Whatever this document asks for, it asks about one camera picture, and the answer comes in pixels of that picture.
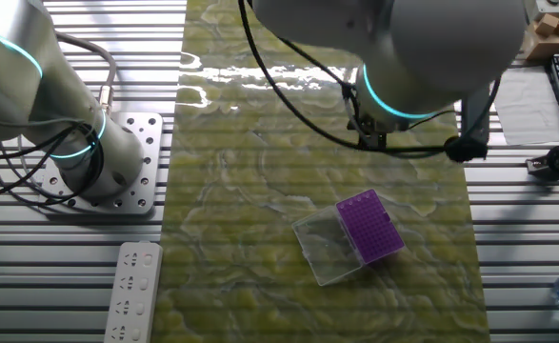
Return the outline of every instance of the wire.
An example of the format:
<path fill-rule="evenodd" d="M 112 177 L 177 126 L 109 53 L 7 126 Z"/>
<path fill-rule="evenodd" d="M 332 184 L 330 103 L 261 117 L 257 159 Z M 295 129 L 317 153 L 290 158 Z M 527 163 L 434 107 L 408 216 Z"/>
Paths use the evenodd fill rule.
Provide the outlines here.
<path fill-rule="evenodd" d="M 80 39 L 80 38 L 76 38 L 74 36 L 65 34 L 65 33 L 61 33 L 61 32 L 56 32 L 57 35 L 57 39 L 60 42 L 64 42 L 64 43 L 68 43 L 68 44 L 72 44 L 76 47 L 80 47 L 82 49 L 86 49 L 86 50 L 90 50 L 93 52 L 96 52 L 97 54 L 99 54 L 101 57 L 103 57 L 103 59 L 106 60 L 106 62 L 108 62 L 108 64 L 110 64 L 110 71 L 108 73 L 108 79 L 106 80 L 106 83 L 104 84 L 104 86 L 112 86 L 112 84 L 114 83 L 114 78 L 116 77 L 116 61 L 114 60 L 114 57 L 112 57 L 112 55 L 105 49 L 101 48 L 100 46 L 91 43 L 87 40 L 84 39 Z"/>
<path fill-rule="evenodd" d="M 62 139 L 65 140 L 67 138 L 67 136 L 64 137 L 64 132 L 65 131 L 73 131 L 73 129 L 75 129 L 78 125 L 73 125 L 71 128 L 65 129 L 57 134 L 55 134 L 53 137 L 49 138 L 48 140 L 42 142 L 41 144 L 33 147 L 33 148 L 28 148 L 25 149 L 23 151 L 19 151 L 19 152 L 15 152 L 15 153 L 9 153 L 5 156 L 0 155 L 0 159 L 5 159 L 5 158 L 16 158 L 16 157 L 20 157 L 20 156 L 24 156 L 26 154 L 35 152 L 35 151 L 41 151 L 42 149 L 44 149 L 45 147 L 51 145 L 53 142 L 56 142 L 58 139 Z"/>
<path fill-rule="evenodd" d="M 77 126 L 74 125 L 71 128 L 65 129 L 63 131 L 61 131 L 59 134 L 61 134 L 61 136 L 55 140 L 54 144 L 50 147 L 49 151 L 47 151 L 47 153 L 44 155 L 44 157 L 42 157 L 42 159 L 40 160 L 40 162 L 38 162 L 38 164 L 30 171 L 28 172 L 25 176 L 23 176 L 22 178 L 20 178 L 19 180 L 17 180 L 16 182 L 3 187 L 0 190 L 0 194 L 3 194 L 5 192 L 9 192 L 21 185 L 23 185 L 27 180 L 29 180 L 31 178 L 32 175 L 34 175 L 36 172 L 38 172 L 42 166 L 44 166 L 44 163 L 50 158 L 50 155 L 57 150 L 57 148 L 59 148 L 59 146 L 63 143 L 64 140 L 66 140 L 66 138 L 68 138 L 68 136 L 70 135 L 70 132 L 72 132 Z"/>
<path fill-rule="evenodd" d="M 52 119 L 52 120 L 45 120 L 45 121 L 32 121 L 27 124 L 13 124 L 13 123 L 0 122 L 0 126 L 5 128 L 26 129 L 26 128 L 43 127 L 52 124 L 61 124 L 61 123 L 82 124 L 84 122 L 85 122 L 84 120 L 64 118 L 64 119 Z"/>
<path fill-rule="evenodd" d="M 435 118 L 437 118 L 437 117 L 439 117 L 439 116 L 441 116 L 441 115 L 447 114 L 447 113 L 458 113 L 458 111 L 455 111 L 455 110 L 446 110 L 446 111 L 438 112 L 438 113 L 434 114 L 433 116 L 431 116 L 431 117 L 429 117 L 429 118 L 423 119 L 423 120 L 421 120 L 421 121 L 418 121 L 418 122 L 412 124 L 412 125 L 409 127 L 408 131 L 410 131 L 410 130 L 416 128 L 416 127 L 418 127 L 418 126 L 421 125 L 421 124 L 425 124 L 425 123 L 427 123 L 427 122 L 429 122 L 429 121 L 431 121 L 431 120 L 433 120 L 433 119 L 435 119 Z"/>
<path fill-rule="evenodd" d="M 248 39 L 248 43 L 250 45 L 251 53 L 252 53 L 254 59 L 256 60 L 258 66 L 262 70 L 262 73 L 264 73 L 264 75 L 267 78 L 267 81 L 269 82 L 270 86 L 273 88 L 273 90 L 275 91 L 277 96 L 281 99 L 281 101 L 288 107 L 288 109 L 298 119 L 300 119 L 300 121 L 302 121 L 310 129 L 312 129 L 313 131 L 321 134 L 322 136 L 324 136 L 325 138 L 327 138 L 328 140 L 330 140 L 330 141 L 332 141 L 336 144 L 339 144 L 339 145 L 341 145 L 343 147 L 346 147 L 346 148 L 358 150 L 358 151 L 375 151 L 375 152 L 382 152 L 382 153 L 391 154 L 391 155 L 394 155 L 396 153 L 403 153 L 403 152 L 438 152 L 438 153 L 441 153 L 441 152 L 445 151 L 444 146 L 409 147 L 409 148 L 384 148 L 384 149 L 380 149 L 380 150 L 375 150 L 375 149 L 371 149 L 371 148 L 360 147 L 360 146 L 358 146 L 356 144 L 353 144 L 349 141 L 346 141 L 346 140 L 343 140 L 343 139 L 338 138 L 336 136 L 333 136 L 330 133 L 328 133 L 326 131 L 323 131 L 322 129 L 318 128 L 315 124 L 313 124 L 311 121 L 309 121 L 304 115 L 302 115 L 302 113 L 300 113 L 299 110 L 297 110 L 291 104 L 291 102 L 288 100 L 288 98 L 283 94 L 283 92 L 279 89 L 279 87 L 276 85 L 276 83 L 272 79 L 272 76 L 270 75 L 269 71 L 267 70 L 267 67 L 264 64 L 264 61 L 262 60 L 262 57 L 260 56 L 260 53 L 258 52 L 258 49 L 255 45 L 255 42 L 253 41 L 253 35 L 251 34 L 250 23 L 249 23 L 249 20 L 248 20 L 248 14 L 247 14 L 246 7 L 245 7 L 245 0 L 238 0 L 238 4 L 239 4 L 239 10 L 240 10 L 240 13 L 241 13 L 241 20 L 243 22 L 243 28 L 245 30 L 245 34 L 246 34 L 246 37 Z"/>
<path fill-rule="evenodd" d="M 39 202 L 39 201 L 32 201 L 32 200 L 28 200 L 27 198 L 13 192 L 12 190 L 9 190 L 10 195 L 12 195 L 12 197 L 14 197 L 15 199 L 31 205 L 31 206 L 38 206 L 38 207 L 47 207 L 47 206 L 52 206 L 52 205 L 58 205 L 58 204 L 62 204 L 65 202 L 70 201 L 71 199 L 81 195 L 83 192 L 86 192 L 88 189 L 90 189 L 90 187 L 92 186 L 92 184 L 97 180 L 97 178 L 99 177 L 99 174 L 102 170 L 102 163 L 103 163 L 103 157 L 101 153 L 97 153 L 97 150 L 99 149 L 98 147 L 100 146 L 100 144 L 98 144 L 97 142 L 94 142 L 94 148 L 91 151 L 91 156 L 92 157 L 96 157 L 97 160 L 93 163 L 90 163 L 90 167 L 88 169 L 87 172 L 87 181 L 85 183 L 83 183 L 83 186 L 76 192 L 70 194 L 70 195 L 57 195 L 57 194 L 52 194 L 50 192 L 45 191 L 44 189 L 42 189 L 41 187 L 39 187 L 35 182 L 31 183 L 31 182 L 25 182 L 25 185 L 28 186 L 31 190 L 38 192 L 40 194 L 42 194 L 43 196 L 46 196 L 48 198 L 47 201 L 45 202 Z M 0 150 L 2 152 L 4 152 L 4 146 L 2 145 L 2 143 L 0 143 Z M 23 176 L 21 176 L 21 174 L 19 173 L 19 171 L 14 167 L 14 165 L 12 165 L 12 162 L 7 159 L 6 160 L 7 163 L 9 164 L 10 169 L 15 173 L 15 175 L 17 175 L 17 177 L 19 177 L 19 179 L 23 178 Z M 2 179 L 2 175 L 0 174 L 0 186 L 2 186 L 3 188 L 6 187 L 6 183 L 4 182 L 4 180 Z"/>

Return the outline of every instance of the black cable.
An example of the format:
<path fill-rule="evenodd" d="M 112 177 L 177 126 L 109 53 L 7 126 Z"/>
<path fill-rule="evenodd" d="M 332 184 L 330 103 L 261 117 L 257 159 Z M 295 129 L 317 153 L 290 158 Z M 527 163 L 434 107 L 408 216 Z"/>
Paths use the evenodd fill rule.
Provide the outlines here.
<path fill-rule="evenodd" d="M 48 140 L 42 142 L 41 144 L 38 144 L 35 147 L 32 148 L 28 148 L 25 149 L 23 151 L 19 151 L 19 152 L 15 152 L 15 153 L 9 153 L 5 156 L 0 155 L 0 159 L 5 159 L 5 158 L 16 158 L 16 157 L 21 157 L 21 156 L 25 156 L 26 154 L 32 153 L 32 152 L 36 152 L 36 151 L 41 151 L 42 149 L 44 149 L 45 147 L 49 146 L 50 144 L 52 144 L 53 142 L 56 142 L 58 139 L 60 139 L 63 136 L 63 132 L 64 131 L 72 131 L 73 129 L 75 129 L 78 125 L 74 125 L 69 129 L 65 129 L 57 134 L 55 134 L 53 137 L 49 138 Z"/>
<path fill-rule="evenodd" d="M 14 182 L 10 185 L 7 185 L 6 187 L 3 187 L 2 189 L 0 189 L 0 194 L 3 194 L 5 192 L 9 192 L 9 191 L 23 185 L 27 180 L 29 180 L 36 172 L 38 172 L 42 168 L 42 166 L 44 166 L 44 164 L 50 158 L 52 153 L 54 151 L 56 151 L 57 148 L 59 148 L 59 146 L 63 143 L 63 141 L 66 140 L 66 138 L 68 138 L 68 136 L 70 135 L 70 132 L 72 132 L 76 127 L 77 127 L 77 125 L 74 125 L 71 128 L 68 128 L 68 129 L 65 129 L 65 130 L 61 131 L 60 134 L 62 134 L 62 135 L 50 147 L 49 151 L 47 151 L 47 153 L 44 155 L 44 157 L 42 157 L 40 162 L 38 162 L 38 164 L 30 172 L 28 172 L 25 176 L 23 176 L 22 178 L 20 178 L 16 182 Z"/>
<path fill-rule="evenodd" d="M 110 64 L 108 79 L 106 80 L 106 83 L 104 84 L 104 86 L 110 86 L 110 87 L 112 86 L 112 84 L 114 83 L 114 78 L 116 77 L 117 68 L 116 68 L 116 61 L 114 60 L 114 57 L 112 57 L 112 55 L 107 50 L 105 50 L 105 49 L 101 48 L 100 46 L 98 46 L 94 43 L 91 43 L 87 40 L 76 38 L 74 36 L 70 36 L 70 35 L 65 34 L 65 33 L 56 32 L 55 34 L 57 35 L 57 39 L 60 42 L 72 44 L 76 47 L 80 47 L 82 49 L 86 49 L 86 50 L 90 50 L 92 52 L 96 52 L 101 57 L 103 57 L 103 59 L 105 59 L 106 62 L 108 62 L 108 64 Z"/>
<path fill-rule="evenodd" d="M 57 204 L 62 204 L 64 202 L 70 201 L 71 199 L 75 198 L 76 196 L 81 195 L 83 192 L 86 192 L 90 186 L 92 186 L 92 184 L 94 183 L 94 181 L 97 180 L 97 178 L 99 177 L 99 173 L 101 172 L 101 167 L 100 167 L 100 161 L 99 161 L 99 155 L 101 154 L 101 152 L 97 153 L 97 150 L 99 149 L 100 144 L 98 144 L 99 142 L 99 138 L 97 138 L 96 135 L 94 135 L 93 137 L 95 137 L 95 141 L 91 142 L 91 144 L 94 146 L 94 148 L 91 150 L 90 156 L 92 157 L 97 157 L 97 161 L 93 162 L 91 160 L 90 162 L 90 168 L 87 170 L 87 175 L 85 175 L 86 177 L 86 182 L 83 184 L 82 188 L 79 189 L 78 191 L 69 194 L 69 195 L 59 195 L 59 194 L 53 194 L 51 192 L 47 192 L 45 191 L 43 188 L 41 188 L 40 186 L 38 186 L 37 184 L 27 181 L 25 182 L 25 185 L 30 188 L 32 191 L 37 192 L 39 194 L 42 194 L 43 196 L 46 196 L 49 200 L 46 202 L 35 202 L 35 201 L 31 201 L 28 199 L 25 199 L 21 196 L 19 196 L 18 194 L 14 193 L 13 191 L 10 191 L 10 195 L 12 195 L 13 197 L 15 197 L 16 199 L 27 203 L 28 205 L 32 205 L 32 206 L 50 206 L 50 205 L 57 205 Z M 4 148 L 4 145 L 0 142 L 0 151 L 5 154 L 6 150 Z M 14 174 L 19 178 L 23 178 L 23 176 L 21 175 L 21 173 L 17 170 L 16 167 L 14 167 L 14 165 L 12 164 L 12 162 L 10 161 L 9 158 L 6 159 L 6 162 L 9 165 L 9 168 L 12 170 L 12 172 L 14 172 Z M 0 186 L 2 187 L 6 187 L 6 185 L 4 184 L 4 180 L 2 179 L 2 176 L 0 175 Z"/>
<path fill-rule="evenodd" d="M 92 186 L 92 184 L 97 180 L 97 178 L 99 177 L 99 173 L 101 172 L 101 165 L 102 165 L 102 160 L 103 157 L 101 157 L 101 152 L 100 153 L 96 153 L 96 151 L 93 152 L 95 156 L 97 156 L 97 161 L 94 164 L 94 166 L 96 168 L 90 168 L 87 178 L 87 182 L 85 182 L 82 186 L 81 189 L 79 189 L 78 191 L 70 194 L 70 195 L 56 195 L 56 194 L 51 194 L 49 192 L 44 191 L 42 188 L 37 187 L 37 185 L 30 187 L 28 185 L 28 187 L 30 187 L 33 191 L 35 192 L 39 192 L 42 195 L 46 196 L 48 198 L 47 201 L 45 202 L 40 202 L 40 201 L 32 201 L 32 200 L 28 200 L 25 197 L 17 194 L 16 192 L 10 190 L 9 194 L 12 195 L 12 197 L 14 197 L 15 199 L 19 200 L 20 202 L 23 202 L 27 205 L 30 206 L 37 206 L 37 207 L 47 207 L 47 206 L 52 206 L 52 205 L 58 205 L 58 204 L 63 204 L 65 202 L 70 201 L 71 199 L 81 195 L 82 193 L 86 192 L 88 189 L 90 189 L 90 187 Z M 12 170 L 13 172 L 15 172 L 17 175 L 19 175 L 18 171 L 16 170 Z M 4 180 L 2 179 L 2 175 L 0 174 L 0 186 L 2 186 L 3 188 L 6 187 L 6 183 L 4 182 Z"/>
<path fill-rule="evenodd" d="M 315 124 L 313 124 L 311 121 L 309 121 L 304 115 L 302 115 L 302 113 L 300 113 L 299 110 L 297 110 L 291 104 L 291 102 L 288 100 L 288 98 L 283 94 L 283 92 L 276 85 L 276 83 L 272 79 L 272 76 L 270 76 L 270 73 L 267 70 L 266 65 L 264 64 L 264 61 L 262 60 L 262 57 L 260 56 L 260 53 L 258 52 L 258 49 L 255 45 L 255 42 L 253 41 L 253 35 L 251 34 L 250 23 L 249 23 L 249 20 L 248 20 L 248 15 L 247 15 L 246 7 L 245 7 L 245 0 L 238 0 L 238 4 L 239 4 L 239 10 L 240 10 L 240 13 L 241 13 L 241 20 L 243 22 L 243 28 L 245 30 L 245 34 L 246 34 L 246 37 L 248 39 L 248 43 L 250 45 L 251 53 L 252 53 L 254 59 L 256 60 L 258 66 L 262 70 L 262 73 L 264 73 L 264 75 L 267 78 L 267 81 L 269 82 L 270 86 L 273 88 L 273 90 L 275 91 L 277 96 L 281 99 L 281 101 L 288 107 L 288 109 L 298 119 L 300 119 L 300 121 L 302 121 L 310 129 L 312 129 L 313 131 L 321 134 L 322 136 L 324 136 L 325 138 L 327 138 L 328 140 L 330 140 L 330 141 L 332 141 L 336 144 L 339 144 L 339 145 L 341 145 L 343 147 L 346 147 L 346 148 L 358 150 L 358 151 L 376 151 L 376 152 L 382 152 L 382 153 L 386 153 L 386 154 L 396 154 L 396 153 L 403 153 L 403 152 L 437 152 L 437 153 L 441 153 L 441 152 L 445 151 L 444 146 L 409 147 L 409 148 L 384 148 L 384 149 L 381 149 L 381 150 L 375 150 L 375 149 L 371 149 L 371 148 L 360 147 L 359 145 L 353 144 L 349 141 L 346 141 L 346 140 L 343 140 L 343 139 L 338 138 L 336 136 L 333 136 L 330 133 L 328 133 L 326 131 L 323 131 L 322 129 L 318 128 Z"/>
<path fill-rule="evenodd" d="M 410 131 L 410 130 L 416 128 L 416 127 L 418 127 L 418 126 L 421 125 L 421 124 L 425 124 L 425 123 L 427 123 L 427 122 L 429 122 L 429 121 L 431 121 L 431 120 L 433 120 L 433 119 L 435 119 L 435 118 L 437 118 L 437 117 L 439 117 L 439 116 L 441 116 L 441 115 L 447 114 L 447 113 L 458 113 L 458 111 L 455 111 L 455 110 L 446 110 L 446 111 L 438 112 L 438 113 L 434 114 L 433 116 L 431 116 L 431 117 L 429 117 L 429 118 L 423 119 L 423 120 L 421 120 L 421 121 L 419 121 L 419 122 L 416 122 L 416 123 L 412 124 L 412 125 L 409 127 L 408 131 Z"/>

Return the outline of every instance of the white paper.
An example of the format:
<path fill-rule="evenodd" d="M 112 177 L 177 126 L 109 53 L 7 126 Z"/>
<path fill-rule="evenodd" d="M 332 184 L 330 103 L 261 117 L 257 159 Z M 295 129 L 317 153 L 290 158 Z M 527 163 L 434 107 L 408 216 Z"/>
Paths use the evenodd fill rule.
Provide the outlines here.
<path fill-rule="evenodd" d="M 559 142 L 559 105 L 543 67 L 504 72 L 495 107 L 508 144 Z"/>

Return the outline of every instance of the green marble surface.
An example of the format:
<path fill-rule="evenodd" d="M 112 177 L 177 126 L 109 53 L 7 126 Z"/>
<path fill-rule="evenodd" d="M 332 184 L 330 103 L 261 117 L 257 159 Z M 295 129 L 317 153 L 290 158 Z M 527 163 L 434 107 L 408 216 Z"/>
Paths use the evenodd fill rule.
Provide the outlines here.
<path fill-rule="evenodd" d="M 286 95 L 343 138 L 340 90 L 252 21 Z M 153 342 L 489 342 L 463 168 L 337 147 L 258 70 L 236 0 L 189 0 Z M 349 79 L 358 59 L 306 49 Z M 391 146 L 442 144 L 453 116 Z M 291 224 L 374 188 L 406 247 L 319 287 Z"/>

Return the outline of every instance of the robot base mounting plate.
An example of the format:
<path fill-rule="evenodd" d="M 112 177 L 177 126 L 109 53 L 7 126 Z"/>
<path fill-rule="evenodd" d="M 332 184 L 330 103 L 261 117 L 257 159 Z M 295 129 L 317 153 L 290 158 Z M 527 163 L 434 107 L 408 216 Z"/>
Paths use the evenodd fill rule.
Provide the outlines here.
<path fill-rule="evenodd" d="M 116 112 L 112 119 L 118 125 L 130 129 L 144 149 L 144 162 L 135 182 L 115 196 L 90 202 L 81 197 L 40 208 L 46 215 L 146 215 L 154 208 L 156 178 L 163 135 L 163 118 L 158 113 Z M 44 180 L 42 188 L 55 194 L 70 194 L 72 190 L 63 182 L 59 170 L 52 161 L 40 171 Z"/>

